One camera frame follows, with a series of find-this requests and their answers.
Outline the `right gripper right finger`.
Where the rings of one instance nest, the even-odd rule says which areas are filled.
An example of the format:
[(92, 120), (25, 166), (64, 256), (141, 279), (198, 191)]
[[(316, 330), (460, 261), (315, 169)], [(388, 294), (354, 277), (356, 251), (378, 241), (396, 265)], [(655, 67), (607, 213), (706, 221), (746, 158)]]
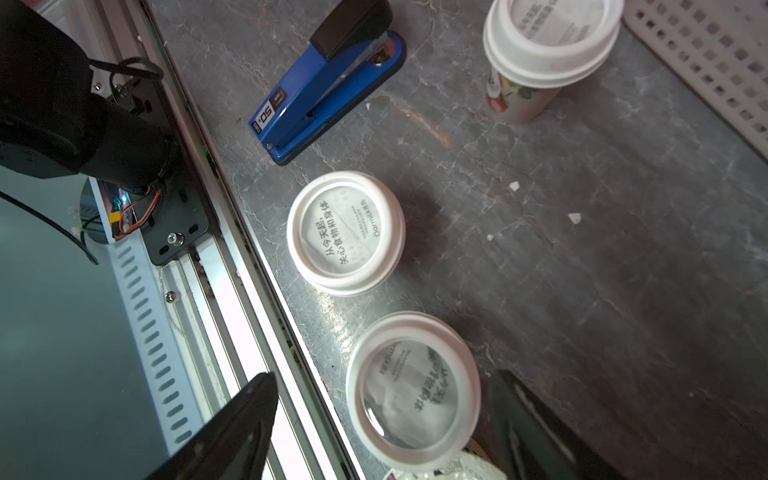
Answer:
[(497, 370), (488, 403), (500, 468), (509, 479), (622, 479), (510, 371)]

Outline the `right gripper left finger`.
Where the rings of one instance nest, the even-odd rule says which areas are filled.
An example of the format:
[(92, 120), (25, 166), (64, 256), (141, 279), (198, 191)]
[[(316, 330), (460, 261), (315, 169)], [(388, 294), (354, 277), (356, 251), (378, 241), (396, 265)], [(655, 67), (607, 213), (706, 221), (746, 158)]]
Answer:
[(256, 375), (151, 479), (260, 479), (278, 406), (277, 378)]

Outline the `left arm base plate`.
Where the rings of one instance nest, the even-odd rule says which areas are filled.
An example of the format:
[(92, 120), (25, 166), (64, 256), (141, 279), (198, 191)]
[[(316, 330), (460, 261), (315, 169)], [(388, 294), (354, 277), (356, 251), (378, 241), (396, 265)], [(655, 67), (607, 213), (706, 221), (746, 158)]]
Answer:
[(136, 193), (156, 184), (163, 189), (161, 203), (153, 213), (153, 225), (147, 225), (122, 239), (141, 239), (150, 262), (163, 267), (189, 254), (194, 247), (216, 233), (218, 224), (200, 176), (194, 169), (191, 150), (183, 142), (179, 124), (162, 87), (149, 80), (135, 79), (129, 81), (123, 91), (126, 96), (119, 106), (159, 128), (168, 143), (171, 159), (159, 168), (153, 183), (139, 188), (125, 189), (97, 180)]

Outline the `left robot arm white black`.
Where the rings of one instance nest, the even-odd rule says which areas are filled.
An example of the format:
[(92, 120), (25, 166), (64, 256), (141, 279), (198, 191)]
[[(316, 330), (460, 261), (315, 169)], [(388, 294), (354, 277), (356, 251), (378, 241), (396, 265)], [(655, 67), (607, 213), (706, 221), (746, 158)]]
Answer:
[(87, 57), (21, 1), (1, 4), (1, 164), (39, 179), (84, 174), (125, 189), (166, 177), (180, 156), (170, 132), (124, 109), (117, 88), (91, 89), (93, 71), (159, 82), (144, 57)]

